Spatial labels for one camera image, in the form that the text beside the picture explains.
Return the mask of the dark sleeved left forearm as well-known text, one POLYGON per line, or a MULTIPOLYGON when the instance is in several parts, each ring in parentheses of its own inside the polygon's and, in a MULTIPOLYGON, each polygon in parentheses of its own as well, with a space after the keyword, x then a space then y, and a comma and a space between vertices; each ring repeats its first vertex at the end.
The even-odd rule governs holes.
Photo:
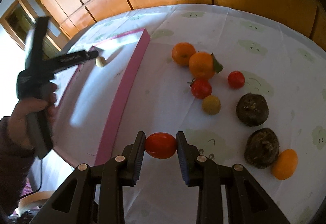
POLYGON ((35 156, 33 150, 23 149, 9 138, 8 120, 1 119, 1 207, 10 216, 18 207, 35 156))

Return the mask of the person's left hand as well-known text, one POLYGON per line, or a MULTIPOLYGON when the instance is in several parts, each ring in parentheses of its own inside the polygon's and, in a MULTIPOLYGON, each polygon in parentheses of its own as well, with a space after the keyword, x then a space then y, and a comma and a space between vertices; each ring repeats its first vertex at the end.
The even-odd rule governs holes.
POLYGON ((51 93, 46 100, 38 98, 25 98, 20 100, 8 120, 8 137, 14 144, 17 144, 23 149, 31 150, 34 148, 30 142, 27 130, 26 116, 30 113, 41 110, 47 111, 47 120, 49 123, 54 123, 56 120, 57 108, 55 103, 57 97, 55 91, 57 85, 50 82, 51 93))

